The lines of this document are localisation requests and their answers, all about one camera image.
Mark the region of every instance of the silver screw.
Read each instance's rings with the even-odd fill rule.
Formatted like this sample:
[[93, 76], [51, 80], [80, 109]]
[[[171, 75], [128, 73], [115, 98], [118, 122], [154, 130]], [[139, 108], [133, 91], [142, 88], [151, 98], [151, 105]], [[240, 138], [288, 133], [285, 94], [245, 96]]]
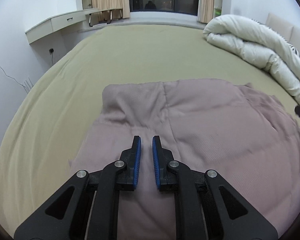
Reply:
[[83, 178], [87, 175], [86, 171], [78, 171], [77, 172], [77, 177], [78, 178]]
[[178, 167], [179, 166], [179, 163], [177, 162], [177, 161], [171, 161], [171, 162], [169, 162], [169, 165], [171, 166], [171, 167]]
[[116, 161], [116, 162], [114, 163], [114, 166], [116, 166], [116, 167], [118, 167], [118, 168], [122, 167], [123, 165], [124, 165], [124, 162], [123, 162], [123, 161]]
[[209, 171], [207, 172], [207, 175], [208, 175], [210, 178], [214, 178], [214, 177], [217, 176], [217, 172], [214, 171], [214, 170], [209, 170]]

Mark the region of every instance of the blue gripper pad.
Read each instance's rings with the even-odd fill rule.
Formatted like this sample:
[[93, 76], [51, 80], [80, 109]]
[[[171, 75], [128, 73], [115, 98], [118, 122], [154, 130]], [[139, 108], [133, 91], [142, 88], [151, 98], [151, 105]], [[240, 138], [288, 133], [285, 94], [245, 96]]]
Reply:
[[154, 137], [152, 138], [152, 155], [153, 155], [153, 164], [154, 164], [155, 183], [157, 184], [157, 188], [159, 189], [160, 188], [160, 168], [159, 168], [157, 146], [155, 144]]
[[141, 158], [141, 138], [139, 137], [136, 158], [135, 158], [135, 162], [134, 162], [134, 169], [133, 169], [133, 188], [134, 189], [137, 188], [138, 179], [139, 179], [140, 158]]

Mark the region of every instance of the folded pink cloth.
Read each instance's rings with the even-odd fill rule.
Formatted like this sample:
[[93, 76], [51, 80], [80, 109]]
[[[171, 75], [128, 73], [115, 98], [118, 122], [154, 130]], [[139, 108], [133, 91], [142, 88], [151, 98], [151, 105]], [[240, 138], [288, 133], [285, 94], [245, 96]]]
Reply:
[[118, 239], [175, 239], [173, 194], [155, 184], [152, 137], [192, 170], [218, 171], [277, 229], [300, 212], [300, 127], [280, 102], [217, 79], [109, 85], [71, 166], [94, 172], [142, 139], [138, 187], [120, 192]]

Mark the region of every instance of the bed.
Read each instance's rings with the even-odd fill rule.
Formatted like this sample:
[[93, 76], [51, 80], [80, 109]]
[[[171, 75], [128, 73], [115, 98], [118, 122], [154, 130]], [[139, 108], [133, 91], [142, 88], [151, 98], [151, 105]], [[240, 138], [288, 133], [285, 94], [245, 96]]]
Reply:
[[107, 26], [48, 70], [10, 123], [0, 148], [1, 225], [13, 235], [70, 177], [69, 164], [100, 114], [105, 86], [194, 78], [251, 82], [255, 89], [275, 95], [295, 116], [296, 102], [277, 82], [208, 44], [201, 30]]

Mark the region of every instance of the power cord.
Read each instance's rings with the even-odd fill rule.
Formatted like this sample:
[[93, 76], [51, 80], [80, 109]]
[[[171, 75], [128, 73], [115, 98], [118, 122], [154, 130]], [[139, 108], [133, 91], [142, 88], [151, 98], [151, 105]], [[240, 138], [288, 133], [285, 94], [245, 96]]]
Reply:
[[4, 72], [4, 74], [5, 74], [7, 77], [14, 79], [15, 82], [17, 82], [20, 86], [22, 86], [24, 89], [26, 89], [26, 87], [25, 87], [24, 85], [20, 84], [15, 78], [13, 78], [13, 77], [11, 77], [11, 76], [8, 76], [8, 75], [6, 74], [6, 72], [4, 71], [4, 69], [3, 69], [1, 66], [0, 66], [0, 68], [2, 69], [2, 71]]

